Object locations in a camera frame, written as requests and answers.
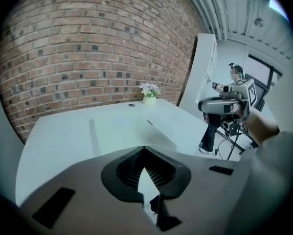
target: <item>flower pot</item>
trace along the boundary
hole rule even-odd
[[[156,97],[144,96],[143,104],[145,104],[145,105],[155,105],[156,104]]]

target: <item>ceiling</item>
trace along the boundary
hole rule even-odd
[[[192,0],[202,22],[218,41],[235,40],[283,65],[293,58],[290,23],[269,7],[269,0]]]

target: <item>white table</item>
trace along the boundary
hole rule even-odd
[[[16,178],[16,204],[38,187],[83,160],[148,145],[193,155],[207,124],[158,99],[105,105],[39,118],[24,146]]]

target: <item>sneaker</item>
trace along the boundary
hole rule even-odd
[[[212,151],[206,151],[203,148],[199,148],[199,151],[203,154],[212,154],[213,153]]]

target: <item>brick wall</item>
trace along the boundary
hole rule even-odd
[[[195,36],[190,0],[20,0],[0,37],[0,97],[26,141],[39,117],[142,99],[177,102]]]

